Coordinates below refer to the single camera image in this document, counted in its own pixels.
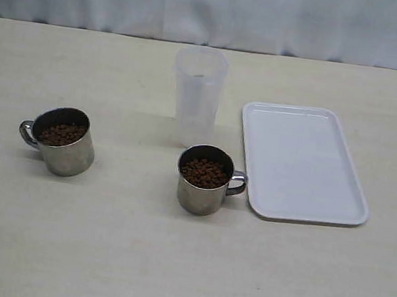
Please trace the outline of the steel mug with pellets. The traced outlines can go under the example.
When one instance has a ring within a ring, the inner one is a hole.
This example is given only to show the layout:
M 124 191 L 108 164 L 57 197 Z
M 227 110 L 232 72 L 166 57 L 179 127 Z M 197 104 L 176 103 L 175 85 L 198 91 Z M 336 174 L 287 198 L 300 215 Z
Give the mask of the steel mug with pellets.
M 247 188 L 247 174 L 234 168 L 231 157 L 212 145 L 187 148 L 177 161 L 177 200 L 191 214 L 214 214 L 226 197 Z
M 94 162 L 90 123 L 83 111 L 62 107 L 22 121 L 19 133 L 27 145 L 40 152 L 50 172 L 72 177 Z

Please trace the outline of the translucent plastic tall container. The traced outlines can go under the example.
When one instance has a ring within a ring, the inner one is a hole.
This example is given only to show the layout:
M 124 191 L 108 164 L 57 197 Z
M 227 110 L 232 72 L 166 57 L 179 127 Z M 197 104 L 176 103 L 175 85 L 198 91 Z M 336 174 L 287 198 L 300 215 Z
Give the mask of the translucent plastic tall container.
M 216 48 L 189 46 L 176 53 L 175 119 L 181 145 L 210 141 L 228 68 L 225 55 Z

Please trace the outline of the white rectangular plastic tray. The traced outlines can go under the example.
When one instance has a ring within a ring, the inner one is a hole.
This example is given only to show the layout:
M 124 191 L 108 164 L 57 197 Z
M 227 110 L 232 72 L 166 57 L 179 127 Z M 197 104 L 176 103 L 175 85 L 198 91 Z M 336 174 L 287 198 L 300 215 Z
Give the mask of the white rectangular plastic tray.
M 361 226 L 370 212 L 331 110 L 250 102 L 242 108 L 248 200 L 267 220 Z

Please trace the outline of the white backdrop curtain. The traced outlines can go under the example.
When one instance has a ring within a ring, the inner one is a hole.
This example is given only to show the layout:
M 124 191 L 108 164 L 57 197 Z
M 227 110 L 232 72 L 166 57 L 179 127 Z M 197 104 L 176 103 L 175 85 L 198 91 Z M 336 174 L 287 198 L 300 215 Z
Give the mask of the white backdrop curtain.
M 397 69 L 397 0 L 0 0 L 0 17 Z

